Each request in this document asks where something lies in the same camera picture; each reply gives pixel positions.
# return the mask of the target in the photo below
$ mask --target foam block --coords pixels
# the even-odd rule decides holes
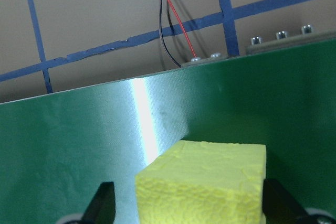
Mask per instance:
[[[178,141],[135,177],[141,224],[259,224],[266,147]]]

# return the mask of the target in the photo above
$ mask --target screw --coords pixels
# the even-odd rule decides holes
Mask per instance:
[[[252,45],[261,44],[261,43],[263,43],[263,38],[261,38],[259,36],[251,38],[251,44]]]
[[[222,54],[220,52],[215,52],[214,54],[211,54],[210,57],[211,58],[217,58],[217,57],[221,57]]]
[[[312,25],[306,25],[301,27],[302,34],[311,34],[314,32],[314,27]]]
[[[317,223],[318,224],[332,224],[332,221],[326,216],[319,216],[317,218]]]
[[[191,62],[195,62],[195,61],[199,61],[199,60],[201,60],[200,57],[194,57],[194,58],[191,59]]]
[[[279,31],[275,34],[277,39],[285,39],[288,37],[288,32],[287,31]]]

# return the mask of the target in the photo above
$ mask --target blue painter's tape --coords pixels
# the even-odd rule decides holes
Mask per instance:
[[[300,4],[309,0],[262,0],[243,5],[233,9],[234,19],[240,19],[251,15],[268,12],[270,10]]]
[[[38,49],[38,54],[40,57],[41,62],[46,61],[46,56],[44,53],[44,48],[43,48],[43,43],[42,43],[42,37],[41,37],[41,32],[40,28],[38,25],[38,20],[37,20],[37,15],[36,15],[36,10],[35,10],[35,5],[34,5],[34,0],[27,0],[28,1],[28,6],[29,6],[29,11],[30,11],[30,16],[32,17],[32,23],[33,23],[33,28],[34,28],[34,33],[35,33],[35,38],[36,38],[36,44],[37,44],[37,49]],[[45,85],[47,88],[48,93],[52,93],[53,89],[51,87],[50,83],[50,76],[49,76],[49,71],[48,69],[43,70],[43,76],[44,76],[44,81]]]
[[[193,31],[193,30],[199,30],[205,27],[221,24],[222,20],[223,20],[223,14],[215,13],[215,14],[207,15],[203,18],[198,18],[198,19],[184,22],[183,25],[185,26],[186,31]],[[173,29],[170,27],[165,27],[162,29],[162,34],[164,36],[173,36],[173,35],[178,35],[181,33],[182,31],[179,25],[173,26]],[[141,34],[141,35],[131,37],[127,40],[115,41],[115,42],[102,45],[96,48],[91,48],[85,51],[75,52],[73,54],[69,54],[66,58],[56,58],[52,60],[46,60],[46,61],[43,61],[41,63],[26,67],[26,68],[21,68],[21,69],[14,70],[8,73],[0,74],[0,82],[18,78],[21,76],[35,73],[35,72],[47,70],[49,68],[54,68],[57,66],[71,63],[71,62],[75,62],[75,61],[78,61],[78,60],[81,60],[87,57],[91,57],[94,55],[103,54],[108,51],[113,51],[113,50],[117,50],[117,49],[121,49],[125,47],[135,47],[135,46],[150,42],[157,38],[159,38],[159,31],[156,30],[156,31],[151,31],[146,34]]]
[[[237,56],[239,55],[239,48],[231,0],[219,0],[219,5],[223,12],[223,28],[227,52],[229,55]]]

